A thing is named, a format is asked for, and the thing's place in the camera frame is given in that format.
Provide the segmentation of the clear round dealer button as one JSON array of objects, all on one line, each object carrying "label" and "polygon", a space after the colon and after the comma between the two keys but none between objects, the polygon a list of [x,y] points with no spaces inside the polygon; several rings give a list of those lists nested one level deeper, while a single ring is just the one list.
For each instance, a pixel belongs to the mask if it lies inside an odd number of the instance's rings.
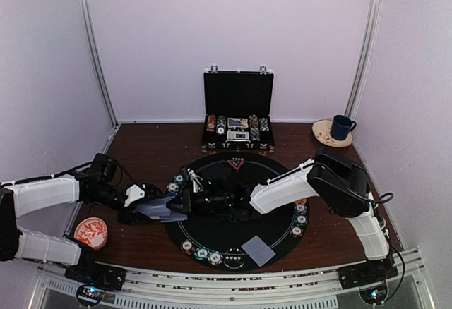
[{"label": "clear round dealer button", "polygon": [[230,248],[223,258],[223,264],[229,269],[237,270],[244,266],[246,254],[241,248]]}]

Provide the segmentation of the blue card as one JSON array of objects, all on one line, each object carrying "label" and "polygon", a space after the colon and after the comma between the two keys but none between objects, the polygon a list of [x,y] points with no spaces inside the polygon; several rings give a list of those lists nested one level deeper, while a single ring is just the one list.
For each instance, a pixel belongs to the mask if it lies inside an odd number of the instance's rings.
[{"label": "blue card", "polygon": [[241,248],[259,267],[276,256],[276,252],[258,236],[250,238]]},{"label": "blue card", "polygon": [[187,217],[162,217],[160,218],[161,223],[172,223],[186,221]]}]

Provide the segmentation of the blue small blind button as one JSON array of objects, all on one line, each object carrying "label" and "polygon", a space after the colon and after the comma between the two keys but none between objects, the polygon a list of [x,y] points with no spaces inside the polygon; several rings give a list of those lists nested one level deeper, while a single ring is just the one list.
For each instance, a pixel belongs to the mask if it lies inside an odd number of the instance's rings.
[{"label": "blue small blind button", "polygon": [[175,198],[177,196],[177,194],[176,193],[168,193],[168,194],[166,194],[166,198],[169,198],[169,199],[172,199],[172,198]]}]

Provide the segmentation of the orange big blind button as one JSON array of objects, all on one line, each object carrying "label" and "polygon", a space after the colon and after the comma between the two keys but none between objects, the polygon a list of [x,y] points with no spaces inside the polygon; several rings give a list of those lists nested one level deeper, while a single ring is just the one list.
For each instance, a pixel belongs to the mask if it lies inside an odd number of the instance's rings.
[{"label": "orange big blind button", "polygon": [[294,204],[296,204],[296,205],[298,205],[298,204],[305,205],[306,203],[307,203],[307,199],[306,198],[294,201]]}]

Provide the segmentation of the red black chips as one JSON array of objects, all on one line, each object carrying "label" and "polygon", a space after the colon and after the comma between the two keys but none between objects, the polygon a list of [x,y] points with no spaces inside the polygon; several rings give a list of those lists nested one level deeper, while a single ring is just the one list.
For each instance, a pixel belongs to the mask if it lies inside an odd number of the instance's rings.
[{"label": "red black chips", "polygon": [[304,229],[300,226],[293,226],[290,230],[290,235],[293,238],[301,238],[304,235]]},{"label": "red black chips", "polygon": [[196,251],[196,245],[192,241],[182,241],[180,248],[185,255],[192,255]]}]

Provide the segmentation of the white blue chips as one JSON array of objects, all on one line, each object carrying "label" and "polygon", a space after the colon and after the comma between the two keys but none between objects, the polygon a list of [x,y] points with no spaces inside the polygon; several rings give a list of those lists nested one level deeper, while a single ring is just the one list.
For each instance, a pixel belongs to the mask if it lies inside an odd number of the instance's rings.
[{"label": "white blue chips", "polygon": [[300,213],[300,214],[306,214],[307,213],[307,206],[304,205],[304,204],[296,204],[295,205],[295,211],[297,213]]},{"label": "white blue chips", "polygon": [[208,262],[213,266],[218,266],[222,264],[223,255],[217,251],[211,252],[208,256]]},{"label": "white blue chips", "polygon": [[169,193],[176,193],[179,190],[179,185],[175,182],[171,182],[167,185],[167,191]]}]

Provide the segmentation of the red triangle all-in marker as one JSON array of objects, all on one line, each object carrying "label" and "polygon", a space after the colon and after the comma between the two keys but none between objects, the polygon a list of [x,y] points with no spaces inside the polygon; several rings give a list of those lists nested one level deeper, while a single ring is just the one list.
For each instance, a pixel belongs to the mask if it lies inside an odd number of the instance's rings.
[{"label": "red triangle all-in marker", "polygon": [[235,170],[239,171],[242,165],[244,164],[243,158],[232,158],[227,160],[227,163]]}]

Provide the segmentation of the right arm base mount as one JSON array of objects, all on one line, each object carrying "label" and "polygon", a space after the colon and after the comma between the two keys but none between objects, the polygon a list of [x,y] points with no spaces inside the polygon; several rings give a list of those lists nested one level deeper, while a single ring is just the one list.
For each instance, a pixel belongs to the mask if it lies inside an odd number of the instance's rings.
[{"label": "right arm base mount", "polygon": [[388,280],[398,275],[396,266],[377,261],[367,261],[338,269],[342,290],[358,288],[360,298],[374,307],[387,304],[395,296],[405,278],[404,267],[397,286],[390,293]]}]

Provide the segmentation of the green chips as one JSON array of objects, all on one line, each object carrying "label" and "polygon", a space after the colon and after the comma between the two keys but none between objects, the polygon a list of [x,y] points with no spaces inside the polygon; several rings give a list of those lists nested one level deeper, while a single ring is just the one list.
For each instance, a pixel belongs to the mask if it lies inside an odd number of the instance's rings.
[{"label": "green chips", "polygon": [[209,250],[203,247],[197,248],[194,252],[194,257],[197,260],[205,260],[208,259],[208,256],[210,255]]},{"label": "green chips", "polygon": [[183,177],[181,174],[177,174],[177,175],[174,177],[174,182],[175,182],[176,184],[178,184],[178,185],[181,185],[181,184],[183,184],[183,182],[184,182],[184,177]]},{"label": "green chips", "polygon": [[297,226],[306,226],[308,224],[308,217],[305,214],[298,214],[295,217],[295,223]]}]

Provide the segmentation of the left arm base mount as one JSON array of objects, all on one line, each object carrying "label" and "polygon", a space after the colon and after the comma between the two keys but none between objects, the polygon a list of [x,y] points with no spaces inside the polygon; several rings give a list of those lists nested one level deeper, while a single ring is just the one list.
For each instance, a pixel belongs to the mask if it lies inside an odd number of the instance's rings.
[{"label": "left arm base mount", "polygon": [[75,266],[65,267],[64,276],[80,283],[76,289],[76,300],[87,308],[99,305],[108,293],[121,291],[126,270],[120,267],[96,264],[91,274]]}]

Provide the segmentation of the blue playing card deck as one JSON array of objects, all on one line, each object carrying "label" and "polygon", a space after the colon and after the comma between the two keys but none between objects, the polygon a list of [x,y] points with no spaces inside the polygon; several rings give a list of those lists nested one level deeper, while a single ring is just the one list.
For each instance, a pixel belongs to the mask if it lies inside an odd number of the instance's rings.
[{"label": "blue playing card deck", "polygon": [[150,218],[168,217],[171,215],[171,209],[167,208],[169,198],[158,198],[145,202],[140,202],[135,208],[135,212],[140,212]]}]

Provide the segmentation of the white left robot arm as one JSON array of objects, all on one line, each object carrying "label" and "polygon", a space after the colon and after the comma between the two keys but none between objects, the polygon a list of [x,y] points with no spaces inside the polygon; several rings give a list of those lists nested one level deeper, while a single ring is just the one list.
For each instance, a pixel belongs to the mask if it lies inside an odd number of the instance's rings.
[{"label": "white left robot arm", "polygon": [[[125,190],[112,185],[120,171],[131,182]],[[22,229],[17,220],[25,214],[60,204],[97,203],[119,213],[125,224],[147,220],[136,211],[137,205],[163,197],[155,185],[139,183],[115,159],[97,153],[84,164],[48,176],[38,176],[1,184],[1,261],[39,260],[73,266],[74,272],[87,284],[101,276],[95,263],[95,250],[77,240],[58,238]]]}]

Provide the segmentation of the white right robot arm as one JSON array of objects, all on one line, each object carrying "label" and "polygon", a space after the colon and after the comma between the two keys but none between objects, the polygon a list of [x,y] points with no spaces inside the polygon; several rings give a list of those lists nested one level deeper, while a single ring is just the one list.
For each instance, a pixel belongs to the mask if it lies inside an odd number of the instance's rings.
[{"label": "white right robot arm", "polygon": [[184,166],[167,187],[174,193],[167,207],[184,215],[227,215],[251,221],[281,207],[298,206],[303,199],[321,198],[355,230],[366,257],[362,276],[375,282],[387,273],[391,245],[378,206],[390,202],[392,192],[374,198],[366,171],[325,147],[279,175],[270,170],[273,162],[252,153],[231,159],[217,154],[205,164]]}]

